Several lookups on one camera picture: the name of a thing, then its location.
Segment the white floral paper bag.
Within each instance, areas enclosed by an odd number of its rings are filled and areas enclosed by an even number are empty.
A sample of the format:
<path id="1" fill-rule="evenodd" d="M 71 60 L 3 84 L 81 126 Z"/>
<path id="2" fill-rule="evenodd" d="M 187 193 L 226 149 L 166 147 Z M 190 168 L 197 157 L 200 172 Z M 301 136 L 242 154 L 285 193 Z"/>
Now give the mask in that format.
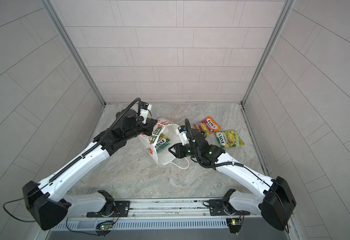
<path id="1" fill-rule="evenodd" d="M 175 160 L 176 157 L 168 150 L 171 146 L 182 143 L 181 138 L 179 137 L 178 128 L 178 124 L 175 124 L 168 119 L 160 118 L 153 128 L 151 136 L 141 134 L 138 136 L 138 139 L 148 152 L 149 156 L 159 166 L 173 164 L 176 167 L 185 170 L 190 166 L 189 159 L 183 158 L 183 160 L 187 161 L 188 165 L 185 168 L 182 168 L 173 163 L 173 160 Z"/>

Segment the yellow-green Fox's candy packet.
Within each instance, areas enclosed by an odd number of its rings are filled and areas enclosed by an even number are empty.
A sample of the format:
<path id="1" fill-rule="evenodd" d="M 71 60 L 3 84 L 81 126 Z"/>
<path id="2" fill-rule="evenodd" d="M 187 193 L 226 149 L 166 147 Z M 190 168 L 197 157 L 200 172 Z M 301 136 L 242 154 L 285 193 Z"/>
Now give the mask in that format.
<path id="1" fill-rule="evenodd" d="M 223 149 L 240 147 L 244 145 L 244 142 L 235 130 L 216 132 L 215 135 L 219 146 Z"/>

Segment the orange Fox's candy packet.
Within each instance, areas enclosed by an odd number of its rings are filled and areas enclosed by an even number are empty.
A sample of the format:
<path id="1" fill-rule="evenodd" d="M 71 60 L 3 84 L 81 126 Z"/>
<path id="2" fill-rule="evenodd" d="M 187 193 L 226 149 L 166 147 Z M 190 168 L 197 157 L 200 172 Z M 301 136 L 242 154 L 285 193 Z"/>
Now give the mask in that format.
<path id="1" fill-rule="evenodd" d="M 194 127 L 199 131 L 204 132 L 204 136 L 209 136 L 221 129 L 217 122 L 210 116 L 206 117 L 202 121 L 194 124 Z"/>

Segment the green Fox's candy packet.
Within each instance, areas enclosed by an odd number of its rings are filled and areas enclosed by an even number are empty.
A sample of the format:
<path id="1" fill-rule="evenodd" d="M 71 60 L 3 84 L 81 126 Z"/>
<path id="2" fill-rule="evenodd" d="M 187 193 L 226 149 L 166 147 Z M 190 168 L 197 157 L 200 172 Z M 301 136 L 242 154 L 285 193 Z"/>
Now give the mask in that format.
<path id="1" fill-rule="evenodd" d="M 166 137 L 164 134 L 161 134 L 158 138 L 158 141 L 155 145 L 156 152 L 159 153 L 164 148 L 166 148 L 170 144 L 170 139 Z"/>

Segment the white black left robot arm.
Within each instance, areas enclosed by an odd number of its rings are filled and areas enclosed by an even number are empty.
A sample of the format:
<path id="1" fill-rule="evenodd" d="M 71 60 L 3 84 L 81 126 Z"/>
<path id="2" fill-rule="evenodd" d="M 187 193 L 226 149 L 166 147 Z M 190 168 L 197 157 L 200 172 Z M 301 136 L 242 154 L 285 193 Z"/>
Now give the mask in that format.
<path id="1" fill-rule="evenodd" d="M 57 172 L 40 182 L 29 181 L 23 188 L 26 209 L 42 230 L 49 230 L 66 217 L 87 212 L 100 212 L 110 203 L 110 194 L 69 196 L 67 192 L 90 170 L 124 147 L 128 140 L 151 136 L 157 120 L 142 123 L 141 116 L 123 116 Z"/>

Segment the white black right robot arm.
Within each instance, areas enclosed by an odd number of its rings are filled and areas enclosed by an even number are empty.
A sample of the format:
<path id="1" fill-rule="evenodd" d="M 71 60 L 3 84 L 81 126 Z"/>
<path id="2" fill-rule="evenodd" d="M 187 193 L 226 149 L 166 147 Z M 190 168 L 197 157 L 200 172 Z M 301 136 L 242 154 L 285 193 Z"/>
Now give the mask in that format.
<path id="1" fill-rule="evenodd" d="M 273 228 L 288 230 L 288 220 L 297 203 L 285 179 L 262 175 L 205 140 L 175 144 L 168 151 L 177 159 L 191 157 L 203 168 L 223 173 L 251 192 L 251 195 L 245 196 L 235 189 L 229 189 L 221 203 L 208 203 L 210 209 L 218 209 L 229 216 L 244 217 L 246 213 L 261 215 Z"/>

